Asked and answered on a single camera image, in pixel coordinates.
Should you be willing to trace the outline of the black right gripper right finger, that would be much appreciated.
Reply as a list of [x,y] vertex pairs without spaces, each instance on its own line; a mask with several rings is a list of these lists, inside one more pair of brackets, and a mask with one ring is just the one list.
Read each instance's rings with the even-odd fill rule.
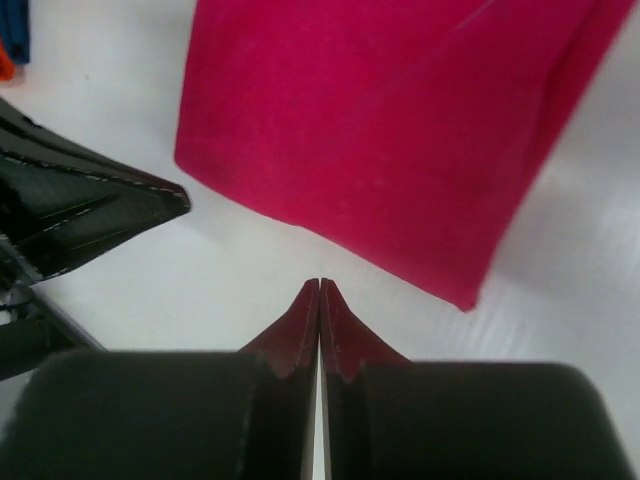
[[362,373],[369,365],[408,365],[349,308],[335,281],[323,278],[319,352],[325,473],[328,479],[370,479],[373,460]]

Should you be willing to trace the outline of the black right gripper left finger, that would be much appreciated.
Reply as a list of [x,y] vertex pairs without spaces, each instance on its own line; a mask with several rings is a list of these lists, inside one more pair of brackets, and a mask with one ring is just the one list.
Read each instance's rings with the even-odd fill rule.
[[310,479],[314,461],[320,284],[306,281],[287,311],[241,349],[259,376],[240,479]]

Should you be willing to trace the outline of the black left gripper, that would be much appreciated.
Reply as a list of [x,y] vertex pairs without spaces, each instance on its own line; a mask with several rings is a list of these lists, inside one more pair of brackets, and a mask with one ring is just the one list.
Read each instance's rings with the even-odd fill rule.
[[1,103],[1,379],[47,357],[103,346],[36,292],[188,213],[186,190],[36,124]]

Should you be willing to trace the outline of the magenta t shirt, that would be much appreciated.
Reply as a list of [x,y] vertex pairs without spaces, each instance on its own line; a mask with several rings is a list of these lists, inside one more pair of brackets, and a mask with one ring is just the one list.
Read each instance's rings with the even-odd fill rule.
[[175,160],[462,310],[629,1],[201,1]]

